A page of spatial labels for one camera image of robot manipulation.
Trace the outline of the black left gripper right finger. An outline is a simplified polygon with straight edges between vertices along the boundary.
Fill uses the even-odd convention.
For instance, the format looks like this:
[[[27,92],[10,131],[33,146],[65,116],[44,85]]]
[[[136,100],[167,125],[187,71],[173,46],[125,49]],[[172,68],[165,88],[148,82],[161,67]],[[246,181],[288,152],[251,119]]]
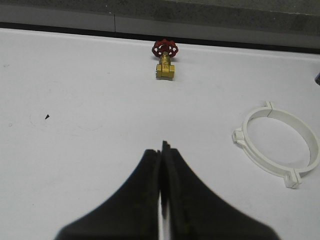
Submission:
[[[161,151],[163,217],[171,240],[277,240],[269,226],[229,205],[192,171],[176,148]]]

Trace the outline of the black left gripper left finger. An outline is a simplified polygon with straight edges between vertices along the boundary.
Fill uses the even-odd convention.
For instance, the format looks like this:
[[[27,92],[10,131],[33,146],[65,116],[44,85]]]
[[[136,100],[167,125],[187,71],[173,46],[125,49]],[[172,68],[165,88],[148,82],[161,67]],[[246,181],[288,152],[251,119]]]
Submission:
[[[157,240],[160,152],[148,149],[125,183],[95,210],[66,225],[58,240]]]

